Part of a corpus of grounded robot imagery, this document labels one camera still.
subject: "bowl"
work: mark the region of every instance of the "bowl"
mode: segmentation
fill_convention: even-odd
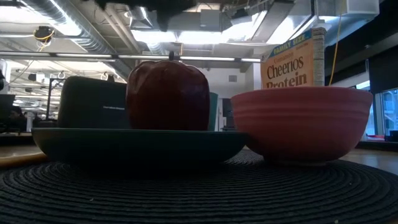
[[[232,97],[238,131],[265,159],[325,162],[338,159],[361,139],[372,94],[352,88],[293,87]]]

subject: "plate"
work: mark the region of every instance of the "plate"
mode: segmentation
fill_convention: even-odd
[[[82,166],[214,164],[235,156],[248,136],[214,131],[34,128],[53,161]]]

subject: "ductwork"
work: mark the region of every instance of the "ductwork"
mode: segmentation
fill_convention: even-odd
[[[84,37],[72,40],[91,54],[115,54],[116,51],[103,39],[91,23],[70,2],[65,0],[23,0],[21,1],[32,11],[46,17],[63,35]],[[104,62],[113,67],[120,76],[127,78],[131,67],[121,60]]]
[[[136,22],[144,24],[147,28],[153,28],[151,19],[148,17],[148,10],[144,7],[134,7],[130,10],[130,27]],[[154,55],[165,55],[166,50],[161,43],[148,43],[149,51]]]

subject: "placemat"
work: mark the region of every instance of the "placemat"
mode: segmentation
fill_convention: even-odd
[[[272,166],[243,150],[211,169],[124,171],[58,162],[3,170],[0,222],[371,224],[398,213],[398,176],[346,161]]]

